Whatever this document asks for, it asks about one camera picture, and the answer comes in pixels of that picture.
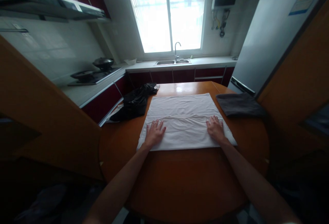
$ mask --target wooden table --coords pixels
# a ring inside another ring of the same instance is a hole
[[[214,82],[161,84],[157,96],[210,93],[231,129],[241,154],[265,175],[269,141],[261,119],[228,119],[217,94],[234,93]],[[147,102],[149,108],[152,96]],[[105,124],[99,160],[107,182],[136,153],[146,114],[121,123]],[[247,197],[221,148],[155,151],[147,156],[126,207],[148,220],[200,223],[239,211]]]

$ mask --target white t-shirt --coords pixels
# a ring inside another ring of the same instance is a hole
[[[145,141],[146,126],[159,119],[166,126],[163,140],[151,151],[219,147],[207,132],[210,116],[223,121],[224,134],[237,145],[209,93],[200,95],[153,97],[142,128],[137,150]]]

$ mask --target faucet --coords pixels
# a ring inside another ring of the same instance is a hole
[[[175,44],[175,61],[177,61],[177,59],[179,58],[179,55],[176,54],[176,45],[177,45],[177,43],[178,43],[180,46],[182,46],[179,42],[176,42],[176,44]]]

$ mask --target stove burner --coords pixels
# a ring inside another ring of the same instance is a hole
[[[78,86],[78,85],[94,85],[97,84],[106,78],[108,78],[112,73],[116,72],[121,68],[112,68],[107,69],[107,71],[95,71],[90,77],[83,79],[83,80],[78,80],[75,82],[72,82],[68,84],[68,86]]]

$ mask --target refrigerator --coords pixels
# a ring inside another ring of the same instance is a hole
[[[257,98],[319,0],[259,0],[228,88]]]

